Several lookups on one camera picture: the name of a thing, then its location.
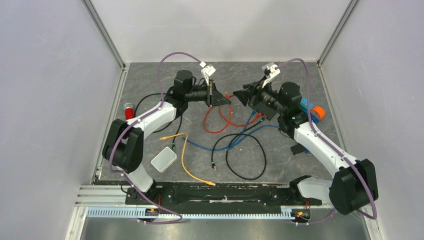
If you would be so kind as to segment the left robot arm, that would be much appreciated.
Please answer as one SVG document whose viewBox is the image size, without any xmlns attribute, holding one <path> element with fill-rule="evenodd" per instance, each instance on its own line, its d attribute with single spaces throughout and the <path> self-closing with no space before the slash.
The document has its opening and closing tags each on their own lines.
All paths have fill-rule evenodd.
<svg viewBox="0 0 424 240">
<path fill-rule="evenodd" d="M 153 203 L 157 191 L 151 187 L 153 178 L 142 165 L 144 141 L 158 128 L 182 116 L 190 102 L 205 102 L 207 107 L 229 105 L 231 101 L 217 90 L 213 80 L 205 79 L 194 84 L 195 77 L 189 70 L 176 73 L 170 92 L 149 111 L 128 119 L 115 119 L 108 131 L 102 157 L 111 168 L 117 168 L 138 188 L 137 196 L 145 204 Z"/>
</svg>

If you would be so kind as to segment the black network switch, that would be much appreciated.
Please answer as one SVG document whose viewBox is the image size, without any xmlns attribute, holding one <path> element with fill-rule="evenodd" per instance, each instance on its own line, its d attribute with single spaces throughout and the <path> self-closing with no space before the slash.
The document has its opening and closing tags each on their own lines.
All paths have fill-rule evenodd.
<svg viewBox="0 0 424 240">
<path fill-rule="evenodd" d="M 284 111 L 284 107 L 278 102 L 269 103 L 269 104 L 259 102 L 255 106 L 255 109 L 267 120 L 271 120 L 276 114 L 281 114 L 281 112 Z"/>
</svg>

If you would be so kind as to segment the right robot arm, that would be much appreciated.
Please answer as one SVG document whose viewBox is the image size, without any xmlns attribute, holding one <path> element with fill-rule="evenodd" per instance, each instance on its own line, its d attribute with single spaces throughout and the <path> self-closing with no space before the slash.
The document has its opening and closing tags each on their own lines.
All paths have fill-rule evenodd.
<svg viewBox="0 0 424 240">
<path fill-rule="evenodd" d="M 297 84 L 284 82 L 276 91 L 264 81 L 257 81 L 245 84 L 233 95 L 269 120 L 278 116 L 279 130 L 315 156 L 331 175 L 331 180 L 305 175 L 291 181 L 288 196 L 293 203 L 316 199 L 331 204 L 343 215 L 357 211 L 369 219 L 377 218 L 375 201 L 379 196 L 374 164 L 368 159 L 358 160 L 318 129 L 301 107 L 303 97 Z"/>
</svg>

